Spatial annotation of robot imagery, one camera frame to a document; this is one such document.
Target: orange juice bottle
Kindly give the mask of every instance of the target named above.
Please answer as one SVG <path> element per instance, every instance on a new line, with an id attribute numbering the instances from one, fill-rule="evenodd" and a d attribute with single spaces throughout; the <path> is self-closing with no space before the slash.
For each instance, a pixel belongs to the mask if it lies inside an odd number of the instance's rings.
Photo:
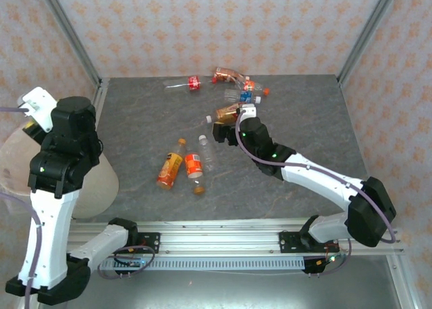
<path id="1" fill-rule="evenodd" d="M 186 141 L 183 138 L 178 140 L 177 145 L 167 155 L 167 160 L 162 167 L 156 180 L 156 184 L 165 190 L 169 190 L 174 185 L 178 169 L 182 164 L 186 154 Z"/>

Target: floor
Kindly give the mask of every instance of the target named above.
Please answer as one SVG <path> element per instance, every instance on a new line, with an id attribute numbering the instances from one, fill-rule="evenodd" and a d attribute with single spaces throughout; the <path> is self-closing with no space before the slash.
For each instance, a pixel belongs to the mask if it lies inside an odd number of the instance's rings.
<path id="1" fill-rule="evenodd" d="M 166 93 L 165 78 L 112 78 L 98 133 L 119 177 L 115 202 L 91 221 L 124 217 L 134 221 L 293 218 L 330 215 L 339 208 L 301 186 L 263 175 L 238 148 L 211 140 L 217 168 L 206 173 L 207 191 L 195 196 L 184 166 L 170 191 L 155 182 L 166 154 L 179 138 L 196 150 L 201 134 L 212 137 L 205 116 L 224 107 L 217 84 L 199 93 Z M 366 170 L 335 76 L 254 76 L 271 89 L 257 106 L 278 143 L 352 177 Z"/>
<path id="2" fill-rule="evenodd" d="M 384 256 L 355 256 L 319 279 L 298 271 L 148 271 L 116 281 L 94 274 L 67 309 L 398 309 L 391 279 Z"/>

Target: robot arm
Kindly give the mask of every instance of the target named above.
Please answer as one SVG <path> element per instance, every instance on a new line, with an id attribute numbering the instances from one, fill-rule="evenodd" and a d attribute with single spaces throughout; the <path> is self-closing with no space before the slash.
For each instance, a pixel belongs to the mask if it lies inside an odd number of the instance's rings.
<path id="1" fill-rule="evenodd" d="M 354 238 L 369 247 L 379 243 L 387 229 L 386 224 L 357 192 L 360 190 L 370 197 L 391 222 L 396 210 L 378 179 L 370 177 L 362 181 L 336 173 L 311 162 L 292 148 L 273 142 L 266 126 L 257 117 L 254 105 L 242 105 L 238 113 L 241 143 L 250 156 L 264 161 L 253 160 L 264 174 L 304 186 L 328 198 L 343 210 L 328 217 L 315 215 L 306 222 L 300 231 L 300 239 L 307 249 L 312 251 L 317 244 L 345 238 Z M 237 146 L 235 131 L 233 125 L 215 123 L 213 126 L 216 141 L 224 142 L 227 139 L 229 145 Z"/>
<path id="2" fill-rule="evenodd" d="M 35 122 L 24 131 L 40 144 L 30 162 L 28 186 L 32 207 L 42 223 L 31 222 L 26 259 L 18 276 L 6 284 L 6 292 L 24 296 L 27 286 L 38 301 L 55 305 L 77 298 L 90 274 L 118 248 L 136 245 L 135 223 L 112 220 L 87 244 L 66 254 L 72 211 L 80 195 L 84 176 L 99 164 L 102 144 L 95 127 L 95 108 L 87 98 L 71 96 L 60 101 L 42 88 L 22 97 L 22 107 Z M 36 229 L 42 230 L 41 244 Z M 33 276 L 35 252 L 39 259 Z"/>

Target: wallpaper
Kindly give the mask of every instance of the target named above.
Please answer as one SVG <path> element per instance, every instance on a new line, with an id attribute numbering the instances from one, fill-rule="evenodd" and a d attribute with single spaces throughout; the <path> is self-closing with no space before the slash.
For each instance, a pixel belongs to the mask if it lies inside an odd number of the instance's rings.
<path id="1" fill-rule="evenodd" d="M 432 304 L 432 0 L 394 0 L 344 95 L 367 169 L 384 181 L 416 286 Z"/>
<path id="2" fill-rule="evenodd" d="M 16 107 L 19 96 L 42 86 L 55 98 L 83 95 L 95 88 L 43 0 L 0 0 L 0 105 Z M 0 147 L 23 122 L 0 113 Z M 25 255 L 29 217 L 10 217 L 0 200 L 0 308 L 15 308 L 4 283 L 18 274 Z"/>
<path id="3" fill-rule="evenodd" d="M 102 77 L 338 74 L 378 0 L 60 0 Z"/>

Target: patterned wallpaper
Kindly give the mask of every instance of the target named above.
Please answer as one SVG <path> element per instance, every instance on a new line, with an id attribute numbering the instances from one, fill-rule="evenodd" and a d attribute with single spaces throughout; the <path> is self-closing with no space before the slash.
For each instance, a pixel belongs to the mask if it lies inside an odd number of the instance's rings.
<path id="1" fill-rule="evenodd" d="M 378 0 L 60 0 L 102 77 L 338 74 Z"/>
<path id="2" fill-rule="evenodd" d="M 83 95 L 95 88 L 43 0 L 0 0 L 0 105 L 15 107 L 17 98 L 36 86 L 55 98 Z M 0 147 L 23 122 L 22 115 L 0 113 Z M 9 217 L 0 200 L 0 308 L 15 308 L 16 297 L 3 290 L 25 255 L 30 219 Z"/>
<path id="3" fill-rule="evenodd" d="M 432 0 L 394 0 L 344 95 L 367 169 L 380 177 L 432 304 Z"/>

